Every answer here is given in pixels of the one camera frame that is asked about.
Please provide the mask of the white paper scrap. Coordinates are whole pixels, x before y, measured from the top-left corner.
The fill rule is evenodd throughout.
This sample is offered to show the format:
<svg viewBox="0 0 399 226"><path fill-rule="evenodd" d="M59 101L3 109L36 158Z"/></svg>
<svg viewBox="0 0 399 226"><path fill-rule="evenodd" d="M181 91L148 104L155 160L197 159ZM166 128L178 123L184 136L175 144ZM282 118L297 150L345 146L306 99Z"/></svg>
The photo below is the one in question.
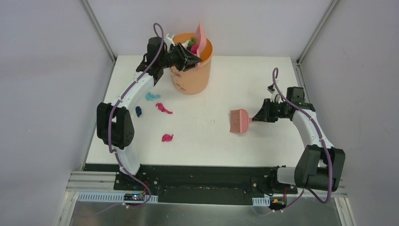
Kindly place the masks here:
<svg viewBox="0 0 399 226"><path fill-rule="evenodd" d="M182 45L183 45L184 48L187 48L189 46L189 43L190 43L190 40L187 40Z"/></svg>

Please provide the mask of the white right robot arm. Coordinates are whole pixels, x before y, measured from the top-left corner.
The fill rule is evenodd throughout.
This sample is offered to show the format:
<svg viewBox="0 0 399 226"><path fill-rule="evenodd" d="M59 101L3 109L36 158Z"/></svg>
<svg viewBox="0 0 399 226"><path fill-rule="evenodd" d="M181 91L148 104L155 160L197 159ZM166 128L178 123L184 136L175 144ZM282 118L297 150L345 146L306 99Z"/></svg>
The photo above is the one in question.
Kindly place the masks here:
<svg viewBox="0 0 399 226"><path fill-rule="evenodd" d="M344 150L334 147L325 137L313 104L305 101L303 88L289 87L286 98L283 102L266 98L253 118L253 121L262 122L290 119L304 145L304 151L295 167L277 166L271 169L267 179L268 189L279 193L286 185L293 185L335 192L344 166Z"/></svg>

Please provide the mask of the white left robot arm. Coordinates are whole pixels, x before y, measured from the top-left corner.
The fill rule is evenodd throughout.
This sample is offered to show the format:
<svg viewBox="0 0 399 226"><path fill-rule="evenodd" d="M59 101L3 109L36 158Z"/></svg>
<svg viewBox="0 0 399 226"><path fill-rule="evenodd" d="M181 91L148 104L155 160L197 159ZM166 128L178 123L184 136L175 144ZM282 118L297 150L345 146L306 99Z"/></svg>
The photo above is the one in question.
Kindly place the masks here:
<svg viewBox="0 0 399 226"><path fill-rule="evenodd" d="M136 68L130 84L111 102L101 102L96 110L96 134L109 152L116 155L121 172L127 174L125 183L131 190L143 186L143 177L137 174L140 168L134 157L132 141L135 129L131 114L140 100L157 84L164 69L175 67L188 71L201 62L201 58L189 51L183 44L165 38L152 37L148 40L147 52Z"/></svg>

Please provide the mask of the pink plastic dustpan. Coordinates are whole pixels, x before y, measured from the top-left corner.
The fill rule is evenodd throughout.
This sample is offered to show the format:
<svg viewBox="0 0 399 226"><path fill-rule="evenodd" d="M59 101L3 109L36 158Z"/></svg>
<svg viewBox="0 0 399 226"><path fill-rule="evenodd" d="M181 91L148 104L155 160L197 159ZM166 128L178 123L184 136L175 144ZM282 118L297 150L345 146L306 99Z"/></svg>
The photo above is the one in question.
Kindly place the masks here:
<svg viewBox="0 0 399 226"><path fill-rule="evenodd" d="M206 35L205 35L205 32L204 32L201 22L199 22L199 25L196 29L194 38L196 40L195 45L198 45L198 47L199 47L198 54L196 56L200 57L206 47L206 44L207 44L207 38L206 38Z"/></svg>

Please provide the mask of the pink hand brush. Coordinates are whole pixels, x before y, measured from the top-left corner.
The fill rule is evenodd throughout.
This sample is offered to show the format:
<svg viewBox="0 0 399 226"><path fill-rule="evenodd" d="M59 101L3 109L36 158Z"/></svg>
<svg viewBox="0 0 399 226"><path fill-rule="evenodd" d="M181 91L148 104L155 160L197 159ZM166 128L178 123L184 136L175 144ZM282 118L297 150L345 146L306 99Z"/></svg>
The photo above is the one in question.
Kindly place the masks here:
<svg viewBox="0 0 399 226"><path fill-rule="evenodd" d="M230 132L234 134L246 133L249 129L252 118L245 109L230 111Z"/></svg>

